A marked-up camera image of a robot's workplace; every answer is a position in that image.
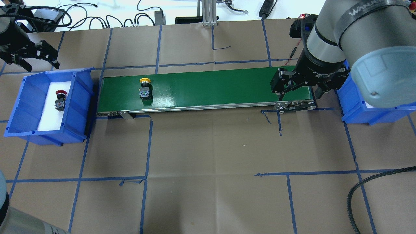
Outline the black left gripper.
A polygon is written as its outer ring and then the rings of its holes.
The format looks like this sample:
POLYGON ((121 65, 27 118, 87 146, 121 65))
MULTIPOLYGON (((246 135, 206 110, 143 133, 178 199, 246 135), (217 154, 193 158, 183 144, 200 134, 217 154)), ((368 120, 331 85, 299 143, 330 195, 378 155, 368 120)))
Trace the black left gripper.
POLYGON ((0 56, 6 64, 15 64, 28 72, 32 71, 32 65, 25 61, 28 58, 44 60, 49 62, 54 69, 60 68, 60 63, 57 61, 58 51, 46 40, 41 40, 39 43, 29 40, 10 42, 1 40, 0 56))

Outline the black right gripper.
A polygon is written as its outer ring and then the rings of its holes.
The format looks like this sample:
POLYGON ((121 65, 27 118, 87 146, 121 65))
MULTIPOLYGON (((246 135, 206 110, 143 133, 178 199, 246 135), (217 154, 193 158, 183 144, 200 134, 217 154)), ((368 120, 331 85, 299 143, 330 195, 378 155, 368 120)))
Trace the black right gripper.
POLYGON ((314 57, 308 49, 303 49, 292 71, 278 68, 271 80, 271 91, 279 94, 281 102, 287 92, 302 86, 317 86, 314 95, 319 100, 329 90, 340 89, 349 77, 345 59, 328 63, 314 57))

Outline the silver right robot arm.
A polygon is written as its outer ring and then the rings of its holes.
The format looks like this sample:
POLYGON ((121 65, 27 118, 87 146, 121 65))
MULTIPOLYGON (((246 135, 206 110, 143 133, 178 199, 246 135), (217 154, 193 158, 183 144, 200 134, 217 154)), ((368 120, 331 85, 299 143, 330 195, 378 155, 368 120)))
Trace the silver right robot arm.
POLYGON ((318 86, 319 99, 351 74, 375 108, 414 103, 415 31, 415 13, 403 0, 327 0, 318 15, 292 23, 289 35, 304 47, 294 70, 276 71, 271 91, 281 100, 302 86, 318 86))

